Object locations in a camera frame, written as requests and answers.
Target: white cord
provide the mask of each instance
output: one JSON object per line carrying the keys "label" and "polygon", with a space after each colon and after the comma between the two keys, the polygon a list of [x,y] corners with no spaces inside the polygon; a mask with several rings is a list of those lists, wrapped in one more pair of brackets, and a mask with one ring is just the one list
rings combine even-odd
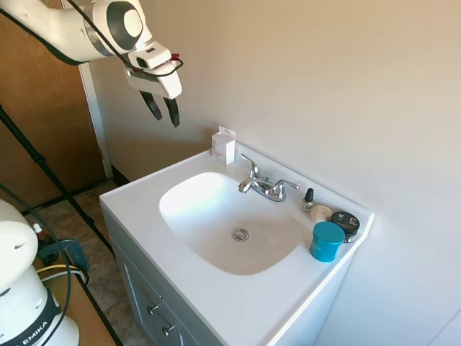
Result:
{"label": "white cord", "polygon": [[[71,273],[80,275],[81,279],[84,282],[86,281],[86,278],[84,277],[83,273],[80,270],[71,270]],[[67,271],[65,271],[65,272],[57,272],[56,274],[52,274],[50,276],[47,276],[46,278],[42,279],[42,282],[44,283],[45,281],[57,278],[58,276],[62,276],[62,275],[67,275]]]}

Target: door frame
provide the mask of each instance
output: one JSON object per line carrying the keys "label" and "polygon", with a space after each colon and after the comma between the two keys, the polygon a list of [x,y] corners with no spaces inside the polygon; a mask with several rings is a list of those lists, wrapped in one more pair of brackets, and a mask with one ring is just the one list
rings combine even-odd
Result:
{"label": "door frame", "polygon": [[[61,4],[64,9],[72,8],[66,0],[61,0]],[[110,179],[113,177],[112,162],[110,161],[109,147],[106,142],[106,135],[104,132],[104,125],[96,96],[96,90],[94,88],[93,78],[91,77],[91,69],[89,67],[89,63],[82,63],[78,66],[78,68],[80,71],[81,83],[84,86],[86,103],[88,103],[89,114],[91,115],[91,122],[93,123],[94,133],[96,134],[99,152],[101,154],[104,173],[106,174],[106,178]]]}

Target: black pole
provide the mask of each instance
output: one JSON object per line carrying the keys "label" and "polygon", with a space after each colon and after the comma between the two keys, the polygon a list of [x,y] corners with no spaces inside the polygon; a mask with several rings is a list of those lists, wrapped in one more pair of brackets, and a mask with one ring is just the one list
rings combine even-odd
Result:
{"label": "black pole", "polygon": [[1,105],[0,120],[3,124],[5,124],[5,126],[12,133],[12,135],[19,141],[22,147],[26,149],[27,153],[29,153],[30,157],[32,157],[32,160],[34,160],[34,162],[40,166],[40,168],[46,173],[46,175],[48,175],[48,177],[51,179],[54,185],[56,185],[56,187],[60,190],[63,196],[76,210],[76,212],[79,213],[79,215],[85,221],[85,223],[93,230],[93,232],[99,237],[99,239],[101,239],[106,248],[108,248],[108,250],[111,251],[113,255],[115,255],[110,243],[107,241],[107,239],[105,239],[105,237],[101,234],[98,228],[94,225],[94,220],[91,217],[89,217],[81,208],[81,206],[75,201],[75,199],[72,197],[69,191],[67,191],[67,189],[64,187],[63,183],[58,179],[58,177],[48,166],[45,157],[43,157],[37,150],[35,150],[32,144],[27,140],[26,136],[24,136],[24,134],[16,126],[13,120],[7,115],[7,113],[4,111]]}

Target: black bottle cap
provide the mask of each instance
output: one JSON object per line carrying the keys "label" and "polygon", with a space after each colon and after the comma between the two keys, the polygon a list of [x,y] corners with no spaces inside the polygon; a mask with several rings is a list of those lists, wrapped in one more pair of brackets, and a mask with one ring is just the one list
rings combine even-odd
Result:
{"label": "black bottle cap", "polygon": [[338,211],[331,216],[331,222],[340,226],[346,236],[353,236],[357,234],[357,229],[360,227],[359,220],[350,213],[345,211]]}
{"label": "black bottle cap", "polygon": [[304,200],[306,202],[312,202],[314,200],[314,189],[309,187],[305,193]]}

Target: white countertop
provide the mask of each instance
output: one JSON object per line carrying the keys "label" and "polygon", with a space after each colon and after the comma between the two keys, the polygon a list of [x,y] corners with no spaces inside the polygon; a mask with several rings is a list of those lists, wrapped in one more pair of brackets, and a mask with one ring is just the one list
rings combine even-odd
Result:
{"label": "white countertop", "polygon": [[[238,157],[240,153],[256,161],[263,174],[273,180],[283,178],[300,184],[299,190],[287,190],[286,201],[278,205],[305,226],[303,241],[284,259],[263,272],[245,276],[224,272],[195,254],[170,230],[159,209],[166,192],[204,172],[219,172],[233,178],[237,189],[250,169],[249,163]],[[300,208],[309,187],[315,190],[317,204],[327,205],[333,211],[352,213],[361,223],[356,240],[342,244],[332,263],[319,262],[309,252],[313,222]],[[101,201],[227,346],[275,345],[364,241],[374,218],[370,211],[239,143],[236,144],[236,162],[228,166],[206,151],[108,192],[101,196]]]}

